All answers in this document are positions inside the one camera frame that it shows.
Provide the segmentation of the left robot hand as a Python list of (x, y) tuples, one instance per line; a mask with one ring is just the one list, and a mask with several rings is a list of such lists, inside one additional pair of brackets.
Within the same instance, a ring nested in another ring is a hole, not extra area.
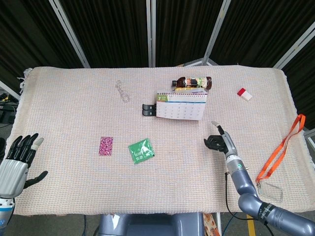
[(39, 183), (48, 175), (48, 171), (43, 171), (39, 176), (27, 179), (36, 152), (43, 141), (43, 138), (38, 138), (37, 133), (32, 136), (19, 136), (13, 141), (6, 158), (0, 164), (0, 197), (2, 199), (13, 199), (19, 196), (24, 189)]

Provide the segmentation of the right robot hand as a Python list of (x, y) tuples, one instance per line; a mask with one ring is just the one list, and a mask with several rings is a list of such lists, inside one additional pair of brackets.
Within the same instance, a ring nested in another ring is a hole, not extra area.
[(218, 131), (219, 135), (210, 135), (207, 139), (204, 139), (204, 144), (208, 149), (217, 150), (223, 152), (225, 157), (228, 158), (231, 155), (238, 155), (237, 149), (228, 132), (224, 131), (221, 125), (212, 121)]

